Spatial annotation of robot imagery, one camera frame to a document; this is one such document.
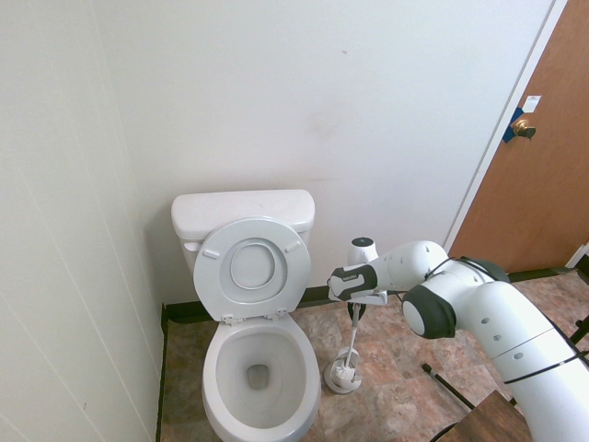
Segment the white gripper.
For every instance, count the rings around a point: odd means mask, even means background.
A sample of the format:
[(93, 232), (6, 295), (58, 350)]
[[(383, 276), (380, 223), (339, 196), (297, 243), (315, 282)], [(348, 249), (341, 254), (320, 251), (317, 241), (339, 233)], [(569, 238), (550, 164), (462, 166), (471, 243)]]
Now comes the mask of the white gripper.
[(357, 321), (363, 317), (367, 305), (384, 306), (386, 304), (386, 291), (357, 292), (352, 295), (352, 303), (349, 304), (349, 314), (352, 321)]

